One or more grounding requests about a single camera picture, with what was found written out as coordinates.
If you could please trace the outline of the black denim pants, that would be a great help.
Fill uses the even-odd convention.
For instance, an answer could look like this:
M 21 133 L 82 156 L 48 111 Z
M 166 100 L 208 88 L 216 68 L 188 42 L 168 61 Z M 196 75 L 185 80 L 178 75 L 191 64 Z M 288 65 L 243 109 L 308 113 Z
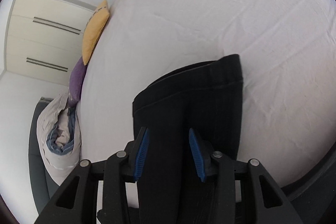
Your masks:
M 236 159 L 243 74 L 238 55 L 176 69 L 133 101 L 133 128 L 148 129 L 149 146 L 137 183 L 141 223 L 206 223 L 214 179 L 197 174 L 190 135 L 202 149 Z

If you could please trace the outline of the grey rolled duvet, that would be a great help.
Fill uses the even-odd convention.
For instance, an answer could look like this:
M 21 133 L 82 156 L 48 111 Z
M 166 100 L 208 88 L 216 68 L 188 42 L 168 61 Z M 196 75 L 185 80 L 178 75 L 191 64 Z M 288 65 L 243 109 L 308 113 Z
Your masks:
M 68 104 L 67 93 L 57 96 L 39 115 L 37 140 L 47 172 L 61 185 L 78 165 L 81 152 L 77 112 Z

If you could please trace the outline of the purple cushion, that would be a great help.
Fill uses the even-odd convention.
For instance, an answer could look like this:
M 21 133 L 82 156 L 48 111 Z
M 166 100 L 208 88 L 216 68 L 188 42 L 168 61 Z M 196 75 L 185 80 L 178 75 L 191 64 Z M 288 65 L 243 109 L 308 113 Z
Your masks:
M 68 104 L 70 107 L 76 106 L 76 104 L 81 99 L 81 90 L 86 72 L 87 72 L 87 66 L 84 65 L 83 58 L 80 57 L 70 75 L 69 89 L 68 89 Z

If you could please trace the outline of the dark grey headboard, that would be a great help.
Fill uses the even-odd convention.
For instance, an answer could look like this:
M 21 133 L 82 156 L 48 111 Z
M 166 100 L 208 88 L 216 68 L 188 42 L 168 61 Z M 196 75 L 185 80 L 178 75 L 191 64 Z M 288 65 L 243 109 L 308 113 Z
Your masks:
M 39 151 L 37 140 L 37 121 L 41 112 L 52 101 L 51 98 L 41 98 L 35 106 L 29 136 L 29 174 L 31 192 L 38 214 L 42 212 L 51 197 L 59 188 L 47 172 Z

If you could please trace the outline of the yellow cushion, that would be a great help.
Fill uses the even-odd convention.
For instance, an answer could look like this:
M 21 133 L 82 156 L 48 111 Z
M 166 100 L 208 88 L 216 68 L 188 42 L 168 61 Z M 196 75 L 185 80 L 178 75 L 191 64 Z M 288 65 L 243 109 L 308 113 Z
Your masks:
M 96 10 L 87 22 L 82 41 L 82 60 L 87 65 L 92 53 L 101 36 L 102 31 L 110 17 L 107 0 L 104 0 L 96 7 Z

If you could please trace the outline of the cream wardrobe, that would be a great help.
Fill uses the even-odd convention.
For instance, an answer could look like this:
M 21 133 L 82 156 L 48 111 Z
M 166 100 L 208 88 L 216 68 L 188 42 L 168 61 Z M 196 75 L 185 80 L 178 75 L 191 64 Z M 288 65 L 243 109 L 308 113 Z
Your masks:
M 94 9 L 79 1 L 15 0 L 6 34 L 6 69 L 67 86 Z

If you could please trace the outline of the white bed sheet mattress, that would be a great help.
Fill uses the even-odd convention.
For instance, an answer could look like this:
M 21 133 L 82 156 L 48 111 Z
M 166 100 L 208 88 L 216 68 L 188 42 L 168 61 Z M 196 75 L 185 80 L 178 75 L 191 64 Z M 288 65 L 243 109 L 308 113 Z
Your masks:
M 281 186 L 335 142 L 335 0 L 114 0 L 77 113 L 81 156 L 100 161 L 133 137 L 132 102 L 159 77 L 237 53 L 243 69 L 238 159 Z

